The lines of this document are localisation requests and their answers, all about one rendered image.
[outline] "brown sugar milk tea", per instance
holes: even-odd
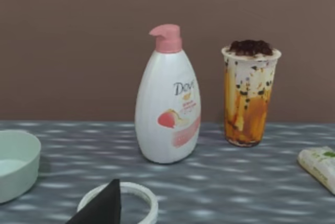
[[[263,137],[267,108],[280,51],[264,41],[235,41],[224,47],[225,137],[252,147]]]

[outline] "brown background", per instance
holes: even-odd
[[[335,122],[335,0],[0,0],[0,119],[133,120],[162,23],[181,25],[203,120],[222,114],[222,46],[283,51],[271,121]]]

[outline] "marbled surface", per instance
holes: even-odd
[[[0,205],[1,224],[59,224],[85,193],[114,178],[149,187],[159,198],[158,223],[335,223],[335,197],[297,162],[306,147],[335,147],[335,125],[268,124],[253,148],[228,144],[215,124],[202,124],[187,159],[156,165],[139,153],[131,123],[1,122],[42,142],[40,177],[25,195]],[[122,198],[122,223],[148,211]]]

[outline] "dove bottle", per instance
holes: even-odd
[[[150,31],[156,48],[138,90],[135,130],[142,154],[155,163],[179,161],[194,150],[200,128],[200,93],[193,67],[182,49],[180,27]]]

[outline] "pump nozzle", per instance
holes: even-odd
[[[149,34],[156,37],[156,51],[158,52],[177,53],[182,50],[182,38],[178,25],[160,25],[152,29]]]

